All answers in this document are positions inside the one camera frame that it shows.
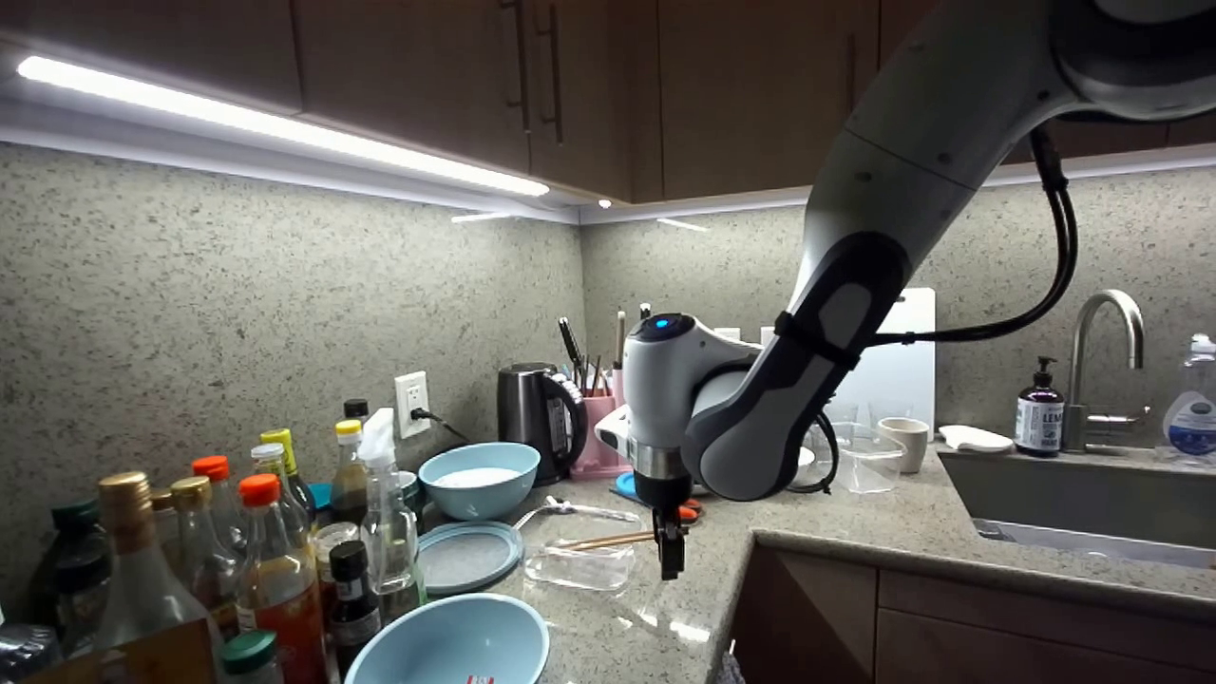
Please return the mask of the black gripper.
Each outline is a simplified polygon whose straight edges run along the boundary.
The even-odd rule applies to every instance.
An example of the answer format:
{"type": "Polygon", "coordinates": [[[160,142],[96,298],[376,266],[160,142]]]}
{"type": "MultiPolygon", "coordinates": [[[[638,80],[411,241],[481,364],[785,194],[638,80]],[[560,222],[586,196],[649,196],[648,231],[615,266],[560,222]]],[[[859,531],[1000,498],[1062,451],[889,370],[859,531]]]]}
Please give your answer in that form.
{"type": "Polygon", "coordinates": [[[685,573],[685,535],[672,540],[681,531],[681,504],[691,498],[691,483],[687,480],[649,480],[649,475],[636,475],[636,495],[649,504],[649,519],[653,519],[653,550],[657,550],[657,576],[672,583],[685,573]]]}

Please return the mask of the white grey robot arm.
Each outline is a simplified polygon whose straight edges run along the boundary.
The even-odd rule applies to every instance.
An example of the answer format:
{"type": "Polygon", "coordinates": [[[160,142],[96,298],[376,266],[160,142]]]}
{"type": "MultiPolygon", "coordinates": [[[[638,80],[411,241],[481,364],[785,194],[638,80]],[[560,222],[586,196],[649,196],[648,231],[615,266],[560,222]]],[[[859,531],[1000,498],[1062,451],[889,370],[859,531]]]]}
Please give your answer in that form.
{"type": "Polygon", "coordinates": [[[657,568],[685,569],[691,489],[768,498],[919,261],[986,179],[1062,113],[1125,120],[1216,108],[1216,0],[940,0],[829,143],[775,335],[731,343],[685,312],[623,343],[610,417],[649,504],[657,568]]]}

